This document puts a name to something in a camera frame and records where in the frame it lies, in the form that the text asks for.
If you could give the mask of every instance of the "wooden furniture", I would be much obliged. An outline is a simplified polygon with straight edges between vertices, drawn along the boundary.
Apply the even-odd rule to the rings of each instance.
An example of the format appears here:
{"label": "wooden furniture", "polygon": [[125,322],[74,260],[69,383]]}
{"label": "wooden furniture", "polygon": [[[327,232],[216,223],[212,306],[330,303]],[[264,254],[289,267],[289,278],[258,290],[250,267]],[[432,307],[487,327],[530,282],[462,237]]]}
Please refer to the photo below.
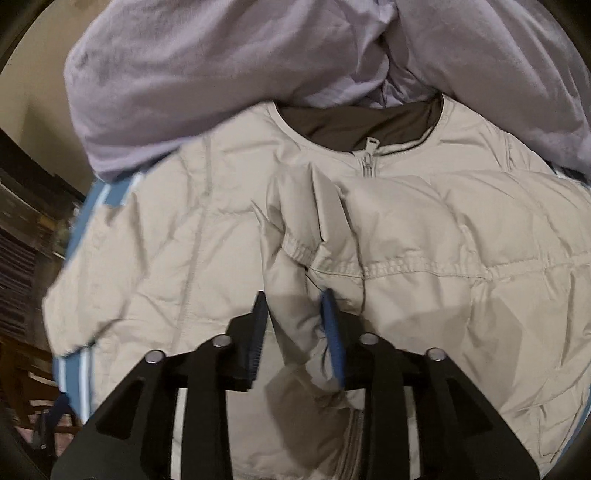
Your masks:
{"label": "wooden furniture", "polygon": [[[60,394],[53,375],[40,368],[44,364],[51,365],[51,353],[0,334],[0,387],[18,427],[32,430],[31,416],[52,405]],[[76,416],[70,418],[71,425],[56,427],[56,433],[75,435],[80,430]]]}

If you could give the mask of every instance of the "metal bolt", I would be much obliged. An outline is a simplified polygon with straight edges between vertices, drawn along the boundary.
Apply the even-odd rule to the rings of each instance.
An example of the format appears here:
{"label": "metal bolt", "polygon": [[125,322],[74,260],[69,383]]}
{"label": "metal bolt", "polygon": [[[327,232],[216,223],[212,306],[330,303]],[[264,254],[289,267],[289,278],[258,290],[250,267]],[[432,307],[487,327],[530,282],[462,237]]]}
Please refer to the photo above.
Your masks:
{"label": "metal bolt", "polygon": [[378,343],[379,338],[374,333],[362,333],[359,337],[359,341],[364,345],[375,345]]}
{"label": "metal bolt", "polygon": [[440,362],[441,360],[445,360],[447,358],[447,353],[440,348],[430,348],[427,350],[427,355],[429,358],[435,362]]}
{"label": "metal bolt", "polygon": [[144,360],[146,360],[149,364],[157,364],[164,360],[166,354],[162,350],[150,350],[146,353]]}
{"label": "metal bolt", "polygon": [[232,337],[229,335],[218,335],[217,337],[213,338],[212,343],[213,346],[217,346],[218,348],[228,346],[230,343],[232,343]]}

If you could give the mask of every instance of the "puffer jacket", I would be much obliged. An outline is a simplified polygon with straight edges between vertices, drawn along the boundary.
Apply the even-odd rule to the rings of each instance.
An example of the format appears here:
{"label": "puffer jacket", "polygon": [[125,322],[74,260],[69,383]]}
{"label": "puffer jacket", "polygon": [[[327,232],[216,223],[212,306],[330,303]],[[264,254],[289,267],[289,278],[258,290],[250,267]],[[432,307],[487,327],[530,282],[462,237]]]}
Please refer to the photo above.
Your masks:
{"label": "puffer jacket", "polygon": [[146,351],[194,349],[264,289],[259,380],[228,398],[236,476],[349,480],[362,413],[332,378],[325,288],[397,347],[445,349],[542,472],[557,460],[589,392],[591,196],[448,98],[412,148],[361,153],[273,103],[242,112],[97,209],[44,315],[55,354],[95,342],[98,405]]}

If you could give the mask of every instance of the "blue stripe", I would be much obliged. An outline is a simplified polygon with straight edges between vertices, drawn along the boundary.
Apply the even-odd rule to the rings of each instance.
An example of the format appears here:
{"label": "blue stripe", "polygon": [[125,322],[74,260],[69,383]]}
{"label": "blue stripe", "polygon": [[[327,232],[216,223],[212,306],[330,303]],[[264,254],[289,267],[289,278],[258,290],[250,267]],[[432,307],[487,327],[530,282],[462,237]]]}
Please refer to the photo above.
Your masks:
{"label": "blue stripe", "polygon": [[90,219],[90,216],[95,208],[95,203],[104,187],[105,182],[97,180],[90,188],[90,192],[86,197],[86,201],[84,202],[84,205],[82,205],[82,208],[78,214],[78,218],[76,219],[76,226],[73,228],[72,234],[70,235],[70,241],[68,243],[68,248],[66,249],[66,261],[72,257],[76,248],[78,248],[78,244],[80,244],[80,240],[82,239],[84,231],[86,230],[86,224]]}
{"label": "blue stripe", "polygon": [[123,179],[123,180],[118,181],[117,183],[114,183],[113,185],[111,185],[111,191],[107,195],[107,199],[105,200],[105,203],[107,205],[112,206],[112,207],[117,207],[117,206],[121,205],[121,202],[125,198],[125,195],[127,194],[127,190],[129,189],[129,185],[131,185],[131,182],[133,181],[133,179],[134,179],[134,176],[127,177],[126,179]]}

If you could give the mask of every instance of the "jacket sleeve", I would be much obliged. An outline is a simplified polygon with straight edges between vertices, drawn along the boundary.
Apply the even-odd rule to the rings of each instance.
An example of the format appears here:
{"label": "jacket sleeve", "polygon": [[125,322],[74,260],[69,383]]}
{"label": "jacket sleeve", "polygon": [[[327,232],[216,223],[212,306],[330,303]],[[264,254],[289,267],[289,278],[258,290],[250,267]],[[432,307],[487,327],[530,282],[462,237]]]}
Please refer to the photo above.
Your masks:
{"label": "jacket sleeve", "polygon": [[206,142],[194,142],[163,160],[125,205],[95,209],[82,242],[43,301],[55,355],[92,343],[124,316],[154,258],[201,201]]}

